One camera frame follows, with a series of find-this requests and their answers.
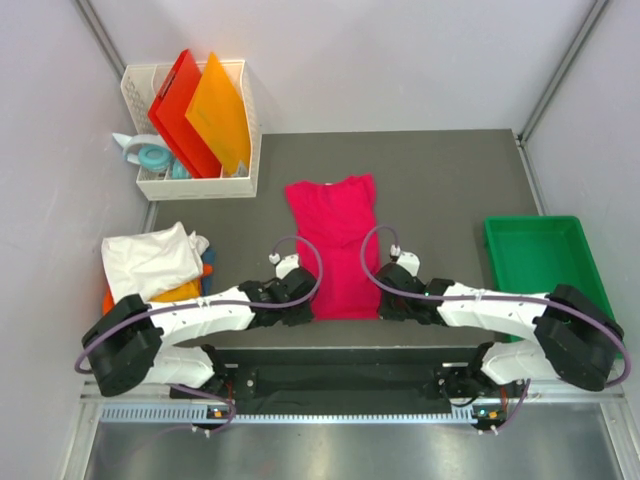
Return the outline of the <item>magenta t shirt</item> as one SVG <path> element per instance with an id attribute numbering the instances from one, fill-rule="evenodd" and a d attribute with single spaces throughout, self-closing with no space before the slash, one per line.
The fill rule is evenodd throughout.
<path id="1" fill-rule="evenodd" d="M 362 269 L 380 268 L 378 237 L 362 246 L 377 225 L 373 176 L 350 176 L 332 184 L 302 181 L 286 186 L 284 193 L 297 235 L 304 239 L 297 244 L 301 264 L 313 275 L 323 276 L 311 302 L 315 318 L 376 318 L 381 293 Z"/>

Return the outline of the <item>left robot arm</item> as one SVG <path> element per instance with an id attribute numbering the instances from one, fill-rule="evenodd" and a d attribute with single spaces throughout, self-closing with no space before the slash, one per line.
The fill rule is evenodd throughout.
<path id="1" fill-rule="evenodd" d="M 104 397 L 142 384 L 178 384 L 216 396 L 227 374 L 209 345 L 183 342 L 227 331 L 299 325 L 313 319 L 310 301 L 318 280 L 294 267 L 267 283 L 246 281 L 222 293 L 174 303 L 118 301 L 82 338 L 83 358 Z"/>

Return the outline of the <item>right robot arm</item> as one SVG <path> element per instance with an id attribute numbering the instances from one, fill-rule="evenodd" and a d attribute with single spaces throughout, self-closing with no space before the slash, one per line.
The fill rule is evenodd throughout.
<path id="1" fill-rule="evenodd" d="M 472 288 L 448 279 L 421 282 L 398 259 L 369 278 L 381 292 L 385 320 L 476 328 L 511 336 L 480 344 L 461 371 L 445 378 L 447 394 L 487 396 L 519 380 L 561 380 L 599 392 L 625 380 L 611 376 L 623 352 L 624 331 L 578 289 L 515 295 Z"/>

